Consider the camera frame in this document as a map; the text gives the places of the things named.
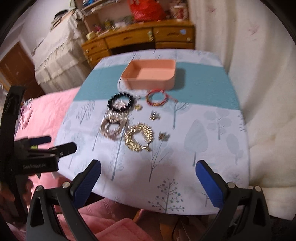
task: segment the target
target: red plastic bag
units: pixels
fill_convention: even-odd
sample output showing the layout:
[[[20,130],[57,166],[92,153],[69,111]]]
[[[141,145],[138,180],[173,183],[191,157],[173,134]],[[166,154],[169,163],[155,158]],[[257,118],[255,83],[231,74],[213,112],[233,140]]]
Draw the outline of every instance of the red plastic bag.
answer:
[[[166,18],[161,5],[154,0],[128,0],[136,21],[157,21]]]

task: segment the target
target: human hand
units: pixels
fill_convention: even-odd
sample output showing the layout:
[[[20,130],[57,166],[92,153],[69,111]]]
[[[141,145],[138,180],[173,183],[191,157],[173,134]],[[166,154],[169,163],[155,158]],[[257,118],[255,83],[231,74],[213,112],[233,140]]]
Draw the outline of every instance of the human hand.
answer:
[[[33,182],[29,179],[26,183],[26,192],[22,195],[27,205],[30,205],[31,203],[31,188],[33,188],[33,186]],[[13,220],[13,216],[9,212],[7,201],[14,202],[14,200],[15,197],[9,190],[8,185],[6,183],[0,182],[0,213],[2,214],[4,220],[8,223],[12,223],[15,220]]]

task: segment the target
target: black beaded bracelet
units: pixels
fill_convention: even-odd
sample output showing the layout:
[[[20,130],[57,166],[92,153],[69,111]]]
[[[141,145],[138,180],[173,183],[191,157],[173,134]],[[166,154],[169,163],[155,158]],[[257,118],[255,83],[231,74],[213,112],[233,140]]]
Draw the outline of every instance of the black beaded bracelet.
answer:
[[[120,97],[129,98],[129,102],[128,102],[127,106],[118,109],[118,108],[115,108],[113,106],[113,104]],[[127,110],[130,110],[133,107],[134,103],[135,103],[135,99],[133,98],[132,95],[130,95],[128,93],[125,93],[125,92],[120,92],[120,93],[118,93],[118,94],[116,94],[116,95],[114,95],[113,97],[110,98],[110,100],[108,101],[108,108],[109,108],[109,110],[117,112],[117,113],[124,113]]]

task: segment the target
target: red string bracelet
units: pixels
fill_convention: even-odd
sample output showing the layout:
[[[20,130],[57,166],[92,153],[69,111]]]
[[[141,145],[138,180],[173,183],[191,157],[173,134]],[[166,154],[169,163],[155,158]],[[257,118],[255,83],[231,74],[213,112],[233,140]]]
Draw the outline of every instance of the red string bracelet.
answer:
[[[154,102],[154,103],[153,103],[153,102],[150,100],[151,96],[154,95],[155,93],[159,93],[159,92],[163,93],[165,98],[163,99],[163,101],[160,101],[160,102]],[[168,95],[164,90],[161,90],[161,89],[151,90],[151,91],[146,95],[146,101],[147,101],[148,105],[151,105],[151,106],[163,106],[163,105],[168,101],[168,99],[171,99],[171,100],[177,102],[176,99],[174,99],[173,97],[171,97],[170,95]]]

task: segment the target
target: wooden door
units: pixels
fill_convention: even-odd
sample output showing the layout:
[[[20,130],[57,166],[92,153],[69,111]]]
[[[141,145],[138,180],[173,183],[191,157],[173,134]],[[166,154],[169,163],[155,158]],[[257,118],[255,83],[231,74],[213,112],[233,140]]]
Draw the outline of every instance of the wooden door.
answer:
[[[11,85],[26,88],[25,100],[44,95],[36,82],[34,65],[19,42],[1,60],[0,71]]]

